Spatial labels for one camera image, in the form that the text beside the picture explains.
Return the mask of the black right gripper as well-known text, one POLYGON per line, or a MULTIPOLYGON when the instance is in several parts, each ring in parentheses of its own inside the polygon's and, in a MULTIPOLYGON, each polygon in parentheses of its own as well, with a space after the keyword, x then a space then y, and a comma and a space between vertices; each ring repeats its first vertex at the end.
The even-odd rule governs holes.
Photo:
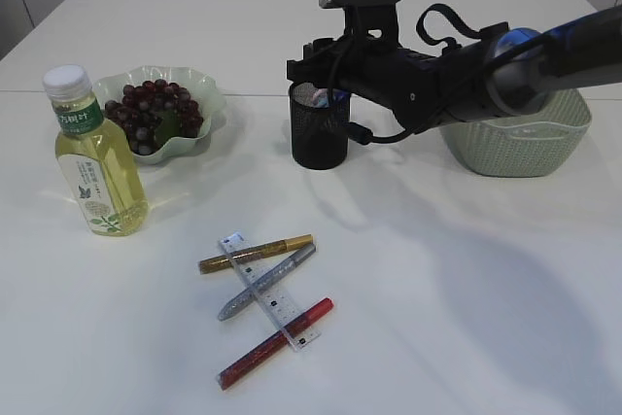
POLYGON ((301 60, 286 65, 287 79, 326 87, 334 72, 336 87, 367 99, 437 97, 433 57, 379 39, 362 44, 323 38, 303 47, 301 60))

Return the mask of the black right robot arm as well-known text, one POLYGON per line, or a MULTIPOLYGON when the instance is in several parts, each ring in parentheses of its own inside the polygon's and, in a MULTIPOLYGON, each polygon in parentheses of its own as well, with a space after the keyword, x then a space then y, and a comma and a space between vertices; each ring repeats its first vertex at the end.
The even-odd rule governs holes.
POLYGON ((472 44, 444 37, 431 56, 363 32, 357 18, 344 34, 316 40, 287 64, 294 83, 347 91, 390 110, 401 133, 375 136, 356 123, 348 136, 361 143, 394 143, 454 122, 533 115, 550 92, 621 80, 621 9, 609 8, 539 33, 505 22, 475 31, 445 4, 443 15, 472 44))

